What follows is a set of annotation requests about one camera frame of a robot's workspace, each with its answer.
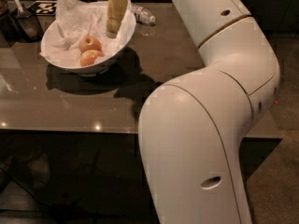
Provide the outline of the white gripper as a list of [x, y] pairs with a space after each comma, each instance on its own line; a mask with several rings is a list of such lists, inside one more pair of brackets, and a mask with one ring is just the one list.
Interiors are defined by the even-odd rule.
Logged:
[[115, 38], [121, 28], [128, 0], [108, 0], [106, 35]]

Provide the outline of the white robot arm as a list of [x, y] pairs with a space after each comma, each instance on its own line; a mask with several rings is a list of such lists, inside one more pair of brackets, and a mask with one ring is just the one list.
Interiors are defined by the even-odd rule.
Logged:
[[144, 103], [140, 155], [160, 224], [252, 224], [242, 139], [273, 104], [278, 59], [240, 0], [172, 0], [204, 62]]

